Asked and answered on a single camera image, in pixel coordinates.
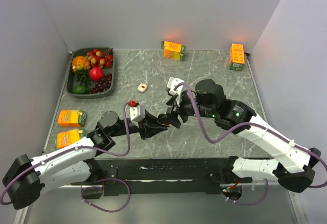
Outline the beige earbud charging case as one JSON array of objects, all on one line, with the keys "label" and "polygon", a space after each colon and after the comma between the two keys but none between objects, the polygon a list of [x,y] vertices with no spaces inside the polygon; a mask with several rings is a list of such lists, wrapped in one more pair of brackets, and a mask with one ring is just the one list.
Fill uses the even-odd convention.
[{"label": "beige earbud charging case", "polygon": [[137,90],[140,93],[144,93],[147,89],[148,89],[148,86],[145,83],[141,83],[137,88]]}]

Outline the black earbud charging case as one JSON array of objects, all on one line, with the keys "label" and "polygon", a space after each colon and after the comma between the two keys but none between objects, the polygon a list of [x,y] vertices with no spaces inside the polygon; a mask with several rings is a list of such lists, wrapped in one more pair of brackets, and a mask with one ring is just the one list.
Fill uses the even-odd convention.
[{"label": "black earbud charging case", "polygon": [[158,124],[165,127],[170,127],[170,122],[167,114],[159,114],[157,118]]}]

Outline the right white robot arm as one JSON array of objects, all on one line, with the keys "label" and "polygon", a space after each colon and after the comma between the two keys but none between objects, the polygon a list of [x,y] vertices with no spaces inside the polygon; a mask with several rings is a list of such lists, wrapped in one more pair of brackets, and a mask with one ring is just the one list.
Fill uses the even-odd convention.
[{"label": "right white robot arm", "polygon": [[223,87],[211,79],[201,80],[195,91],[181,79],[170,77],[166,90],[167,123],[176,128],[189,117],[195,117],[206,140],[221,142],[233,133],[268,153],[268,160],[230,157],[223,169],[228,182],[238,178],[262,178],[276,181],[285,189],[302,193],[313,188],[314,166],[321,162],[321,152],[307,149],[271,127],[258,113],[238,100],[228,99]]}]

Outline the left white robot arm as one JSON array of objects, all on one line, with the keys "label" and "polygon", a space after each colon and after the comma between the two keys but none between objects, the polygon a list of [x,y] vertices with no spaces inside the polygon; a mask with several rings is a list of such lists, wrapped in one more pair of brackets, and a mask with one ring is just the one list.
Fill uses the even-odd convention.
[{"label": "left white robot arm", "polygon": [[77,142],[54,152],[29,158],[18,156],[5,174],[2,183],[1,205],[23,209],[34,203],[43,193],[70,183],[97,183],[101,170],[95,158],[110,153],[114,137],[137,133],[141,139],[151,138],[169,127],[162,118],[142,109],[131,108],[131,117],[121,119],[114,111],[102,114],[94,130]]}]

